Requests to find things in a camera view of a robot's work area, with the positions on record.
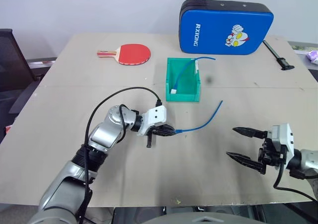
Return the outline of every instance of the chair backrest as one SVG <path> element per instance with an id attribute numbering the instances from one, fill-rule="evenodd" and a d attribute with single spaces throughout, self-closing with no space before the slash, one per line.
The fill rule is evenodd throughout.
<path id="1" fill-rule="evenodd" d="M 0 29 L 0 91 L 25 89 L 35 80 L 12 29 Z"/>

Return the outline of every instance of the white wall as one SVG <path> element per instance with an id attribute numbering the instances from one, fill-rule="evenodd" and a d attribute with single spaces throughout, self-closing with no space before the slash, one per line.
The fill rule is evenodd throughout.
<path id="1" fill-rule="evenodd" d="M 183 1 L 0 0 L 0 28 L 13 29 L 28 59 L 57 56 L 81 32 L 177 33 Z M 274 13 L 270 34 L 318 42 L 317 0 L 239 1 L 263 3 Z"/>

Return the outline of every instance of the green container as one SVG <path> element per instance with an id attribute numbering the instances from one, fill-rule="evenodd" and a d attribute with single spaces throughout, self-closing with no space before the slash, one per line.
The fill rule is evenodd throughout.
<path id="1" fill-rule="evenodd" d="M 168 58 L 167 75 L 165 80 L 165 98 L 167 101 L 199 101 L 201 81 L 199 70 L 196 69 L 195 61 L 187 66 L 182 73 L 176 94 L 171 94 L 175 81 L 184 66 L 191 59 Z"/>

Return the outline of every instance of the table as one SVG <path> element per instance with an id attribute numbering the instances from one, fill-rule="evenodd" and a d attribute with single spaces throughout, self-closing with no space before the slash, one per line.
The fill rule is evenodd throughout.
<path id="1" fill-rule="evenodd" d="M 224 103 L 204 129 L 172 137 L 146 137 L 128 132 L 112 150 L 91 185 L 91 207 L 239 205 L 307 201 L 274 190 L 278 172 L 266 175 L 239 165 L 226 151 L 257 159 L 262 141 L 231 131 L 244 126 L 266 130 L 289 122 L 295 148 L 317 149 L 318 84 L 279 37 L 266 40 L 296 68 L 280 70 L 264 45 L 248 56 L 213 55 L 199 61 L 202 81 L 199 103 L 165 101 L 167 57 L 195 58 L 179 49 L 176 35 L 85 33 L 74 36 L 23 108 L 0 145 L 0 202 L 37 205 L 42 194 L 83 143 L 90 113 L 103 98 L 128 86 L 146 86 L 162 98 L 176 129 L 203 124 Z M 99 49 L 125 43 L 147 45 L 152 57 L 140 66 L 122 66 L 96 56 Z M 92 121 L 101 122 L 113 105 L 145 112 L 155 98 L 146 91 L 117 95 Z M 309 183 L 285 172 L 281 186 L 313 196 Z"/>

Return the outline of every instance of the ping pong paddle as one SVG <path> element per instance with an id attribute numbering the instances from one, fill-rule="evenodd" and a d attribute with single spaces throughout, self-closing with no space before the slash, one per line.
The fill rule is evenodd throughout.
<path id="1" fill-rule="evenodd" d="M 124 44 L 116 51 L 98 51 L 100 58 L 113 57 L 118 63 L 123 65 L 139 65 L 148 61 L 150 50 L 142 44 Z"/>

